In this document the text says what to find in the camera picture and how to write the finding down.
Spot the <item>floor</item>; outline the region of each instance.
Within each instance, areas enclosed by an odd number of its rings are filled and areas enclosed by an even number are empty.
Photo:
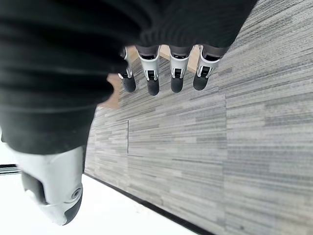
[[[10,231],[3,234],[195,234],[86,175],[82,182],[79,212],[68,225],[58,226],[23,192],[20,174],[1,175],[1,230]]]
[[[313,235],[313,2],[261,0],[204,91],[99,108],[86,172],[216,235]]]

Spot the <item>wooden floor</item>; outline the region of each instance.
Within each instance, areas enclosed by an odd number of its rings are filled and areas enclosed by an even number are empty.
[[[86,172],[217,235],[313,235],[313,2],[261,0],[204,91],[98,109]]]

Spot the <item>black rubber foot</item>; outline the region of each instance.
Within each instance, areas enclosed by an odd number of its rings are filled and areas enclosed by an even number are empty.
[[[136,90],[135,78],[132,76],[131,78],[122,79],[123,87],[127,92],[134,92]]]
[[[197,91],[201,91],[205,88],[206,84],[207,84],[208,79],[205,77],[198,77],[197,74],[195,74],[194,77],[194,88]]]
[[[182,90],[184,78],[173,78],[171,80],[171,89],[173,92],[178,93]]]
[[[158,80],[151,80],[151,81],[147,81],[147,86],[148,86],[148,93],[150,95],[157,95],[159,90],[160,90],[160,86],[158,84]]]

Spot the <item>black fabric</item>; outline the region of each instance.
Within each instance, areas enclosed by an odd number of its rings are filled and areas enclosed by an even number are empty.
[[[106,77],[125,70],[124,46],[229,47],[255,3],[0,0],[0,126],[7,143],[46,154],[81,145],[93,114],[82,123],[69,113],[110,97]]]

